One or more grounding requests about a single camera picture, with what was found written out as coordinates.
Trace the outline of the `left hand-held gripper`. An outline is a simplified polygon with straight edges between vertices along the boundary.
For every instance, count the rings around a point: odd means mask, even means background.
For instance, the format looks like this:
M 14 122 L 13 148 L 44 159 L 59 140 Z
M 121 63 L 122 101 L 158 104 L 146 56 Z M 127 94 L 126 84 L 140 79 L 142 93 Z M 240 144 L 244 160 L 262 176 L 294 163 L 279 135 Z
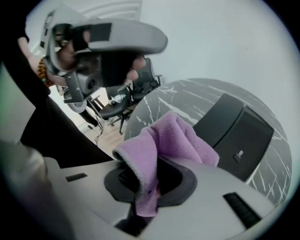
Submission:
M 74 38 L 78 30 L 90 32 L 88 48 L 77 56 L 73 71 L 60 66 L 57 48 Z M 72 111 L 86 109 L 87 99 L 100 88 L 121 86 L 132 67 L 131 53 L 102 53 L 129 51 L 157 54 L 165 50 L 168 37 L 159 28 L 134 20 L 90 19 L 61 3 L 45 18 L 40 41 L 35 48 L 45 55 L 45 64 L 53 75 L 64 76 L 67 90 L 64 103 Z

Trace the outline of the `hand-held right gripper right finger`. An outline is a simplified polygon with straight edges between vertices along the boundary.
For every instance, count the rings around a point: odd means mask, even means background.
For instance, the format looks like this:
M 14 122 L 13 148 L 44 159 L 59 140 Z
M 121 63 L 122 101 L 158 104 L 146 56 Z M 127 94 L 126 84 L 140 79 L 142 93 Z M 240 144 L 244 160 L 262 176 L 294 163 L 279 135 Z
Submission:
M 162 207 L 142 232 L 144 240 L 225 240 L 246 230 L 223 197 L 236 193 L 260 217 L 273 204 L 260 192 L 227 171 L 183 158 L 171 158 L 197 178 L 192 195 L 181 205 Z

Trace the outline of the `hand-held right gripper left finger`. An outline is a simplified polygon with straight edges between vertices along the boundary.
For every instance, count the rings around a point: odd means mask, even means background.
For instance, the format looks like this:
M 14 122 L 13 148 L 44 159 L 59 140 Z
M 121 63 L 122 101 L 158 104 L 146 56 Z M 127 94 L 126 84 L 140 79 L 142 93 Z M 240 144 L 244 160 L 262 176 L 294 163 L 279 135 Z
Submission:
M 131 240 L 70 189 L 57 161 L 0 143 L 0 237 L 4 240 Z

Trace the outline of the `person's left hand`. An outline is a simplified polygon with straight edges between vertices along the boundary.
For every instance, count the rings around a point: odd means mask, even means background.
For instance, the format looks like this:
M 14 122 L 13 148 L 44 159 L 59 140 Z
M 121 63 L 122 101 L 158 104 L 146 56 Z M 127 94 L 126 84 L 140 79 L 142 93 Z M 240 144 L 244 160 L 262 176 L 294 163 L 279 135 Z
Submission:
M 137 57 L 132 64 L 131 69 L 127 73 L 125 82 L 134 81 L 138 79 L 138 72 L 137 70 L 142 69 L 146 65 L 146 60 L 144 57 Z

